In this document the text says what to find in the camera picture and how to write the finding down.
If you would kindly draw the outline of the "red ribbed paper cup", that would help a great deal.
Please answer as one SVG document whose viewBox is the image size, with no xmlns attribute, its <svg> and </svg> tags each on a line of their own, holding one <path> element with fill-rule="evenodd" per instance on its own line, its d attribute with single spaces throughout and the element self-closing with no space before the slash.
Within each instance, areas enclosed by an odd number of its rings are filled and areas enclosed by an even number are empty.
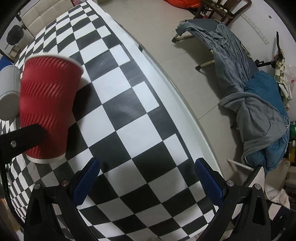
<svg viewBox="0 0 296 241">
<path fill-rule="evenodd" d="M 38 164 L 65 157 L 68 128 L 75 94 L 84 70 L 61 55 L 34 54 L 24 63 L 20 91 L 21 127 L 40 125 L 43 141 L 26 152 Z"/>
</svg>

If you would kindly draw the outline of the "grey cylindrical bottle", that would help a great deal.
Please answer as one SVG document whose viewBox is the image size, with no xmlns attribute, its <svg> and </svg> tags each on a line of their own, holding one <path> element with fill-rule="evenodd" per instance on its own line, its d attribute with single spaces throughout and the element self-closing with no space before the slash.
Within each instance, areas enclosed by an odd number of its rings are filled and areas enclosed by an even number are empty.
<svg viewBox="0 0 296 241">
<path fill-rule="evenodd" d="M 14 65 L 1 70 L 1 120 L 9 121 L 19 113 L 21 78 L 20 70 Z"/>
</svg>

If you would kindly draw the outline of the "grey blanket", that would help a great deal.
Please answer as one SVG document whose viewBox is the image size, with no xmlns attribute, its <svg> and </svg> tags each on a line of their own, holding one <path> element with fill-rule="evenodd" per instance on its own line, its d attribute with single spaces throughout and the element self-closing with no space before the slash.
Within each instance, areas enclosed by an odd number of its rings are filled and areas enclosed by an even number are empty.
<svg viewBox="0 0 296 241">
<path fill-rule="evenodd" d="M 237 71 L 232 73 L 228 70 L 217 70 L 215 63 L 215 71 L 223 94 L 220 105 L 236 113 L 236 122 L 243 142 L 244 154 L 245 150 L 255 147 L 255 143 L 260 138 L 260 135 L 263 134 L 263 131 L 258 127 L 254 127 L 253 124 L 260 122 L 259 118 L 254 119 L 254 116 L 259 113 L 258 108 L 265 109 L 265 107 L 258 100 L 255 100 L 254 97 L 249 97 L 244 92 L 245 85 L 260 70 L 252 74 L 239 73 Z"/>
</svg>

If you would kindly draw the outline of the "checkered black white tablecloth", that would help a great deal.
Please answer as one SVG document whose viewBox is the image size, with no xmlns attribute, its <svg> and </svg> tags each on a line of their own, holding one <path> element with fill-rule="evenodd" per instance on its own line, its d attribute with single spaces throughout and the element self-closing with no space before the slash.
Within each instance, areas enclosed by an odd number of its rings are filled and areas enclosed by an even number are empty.
<svg viewBox="0 0 296 241">
<path fill-rule="evenodd" d="M 204 154 L 163 78 L 135 42 L 98 5 L 63 13 L 21 53 L 61 54 L 84 73 L 75 96 L 65 158 L 35 164 L 19 155 L 8 164 L 11 202 L 25 219 L 33 186 L 55 186 L 93 157 L 100 173 L 78 207 L 97 240 L 189 240 L 206 229 L 216 207 L 194 170 Z"/>
</svg>

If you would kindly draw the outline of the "black round stool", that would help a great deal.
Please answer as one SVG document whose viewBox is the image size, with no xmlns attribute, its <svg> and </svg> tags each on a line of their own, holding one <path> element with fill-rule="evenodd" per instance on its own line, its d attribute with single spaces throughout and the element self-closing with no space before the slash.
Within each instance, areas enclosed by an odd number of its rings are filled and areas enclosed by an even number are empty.
<svg viewBox="0 0 296 241">
<path fill-rule="evenodd" d="M 24 32 L 23 32 L 23 26 L 14 25 L 11 30 L 8 32 L 8 35 L 6 37 L 7 46 L 11 45 L 14 46 L 20 42 L 20 40 L 23 38 Z"/>
</svg>

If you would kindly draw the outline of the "teal blue blanket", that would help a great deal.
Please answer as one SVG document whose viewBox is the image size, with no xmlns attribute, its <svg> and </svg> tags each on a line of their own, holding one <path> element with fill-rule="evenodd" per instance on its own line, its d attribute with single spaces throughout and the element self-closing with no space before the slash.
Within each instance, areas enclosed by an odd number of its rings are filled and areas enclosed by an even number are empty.
<svg viewBox="0 0 296 241">
<path fill-rule="evenodd" d="M 264 71 L 256 72 L 245 85 L 244 92 L 262 103 L 258 108 L 259 123 L 254 123 L 263 131 L 253 149 L 245 150 L 247 163 L 264 167 L 265 173 L 275 169 L 287 151 L 290 138 L 290 121 L 278 91 L 275 79 Z"/>
</svg>

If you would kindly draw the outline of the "beige padded chair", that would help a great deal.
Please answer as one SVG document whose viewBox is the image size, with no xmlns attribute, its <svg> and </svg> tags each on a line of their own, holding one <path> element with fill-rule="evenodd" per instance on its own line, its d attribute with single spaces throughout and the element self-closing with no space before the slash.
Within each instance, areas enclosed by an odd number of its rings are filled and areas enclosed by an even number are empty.
<svg viewBox="0 0 296 241">
<path fill-rule="evenodd" d="M 28 31 L 36 35 L 53 20 L 74 7 L 71 0 L 38 1 L 21 17 Z"/>
</svg>

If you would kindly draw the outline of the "folding cot bed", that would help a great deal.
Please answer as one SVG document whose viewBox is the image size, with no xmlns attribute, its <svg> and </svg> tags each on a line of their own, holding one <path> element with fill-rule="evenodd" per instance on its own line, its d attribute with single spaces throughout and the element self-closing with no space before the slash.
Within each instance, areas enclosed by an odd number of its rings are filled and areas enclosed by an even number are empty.
<svg viewBox="0 0 296 241">
<path fill-rule="evenodd" d="M 224 23 L 212 19 L 181 21 L 176 28 L 177 36 L 172 42 L 181 40 L 182 34 L 186 32 L 213 51 L 217 70 L 246 74 L 258 70 L 242 42 Z"/>
</svg>

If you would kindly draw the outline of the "dark wooden chair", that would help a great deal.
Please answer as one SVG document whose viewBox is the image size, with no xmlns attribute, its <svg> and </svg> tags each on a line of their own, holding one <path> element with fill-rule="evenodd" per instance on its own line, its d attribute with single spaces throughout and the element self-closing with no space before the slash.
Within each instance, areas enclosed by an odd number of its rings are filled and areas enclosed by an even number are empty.
<svg viewBox="0 0 296 241">
<path fill-rule="evenodd" d="M 239 17 L 244 11 L 246 11 L 252 4 L 252 1 L 245 1 L 245 5 L 238 9 L 236 12 L 232 12 L 233 9 L 238 6 L 241 1 L 226 1 L 222 3 L 222 1 L 201 1 L 200 6 L 198 7 L 194 19 L 203 18 L 206 16 L 206 13 L 210 12 L 210 15 L 207 18 L 212 18 L 214 14 L 217 14 L 221 17 L 220 22 L 224 22 L 227 26 Z"/>
</svg>

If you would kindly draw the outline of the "orange red cloth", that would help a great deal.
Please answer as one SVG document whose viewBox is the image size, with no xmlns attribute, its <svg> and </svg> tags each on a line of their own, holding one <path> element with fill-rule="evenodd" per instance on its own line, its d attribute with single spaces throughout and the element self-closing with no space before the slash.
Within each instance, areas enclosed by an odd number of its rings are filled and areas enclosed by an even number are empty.
<svg viewBox="0 0 296 241">
<path fill-rule="evenodd" d="M 181 9 L 190 9 L 198 8 L 201 5 L 201 0 L 165 0 L 170 5 L 181 8 Z"/>
</svg>

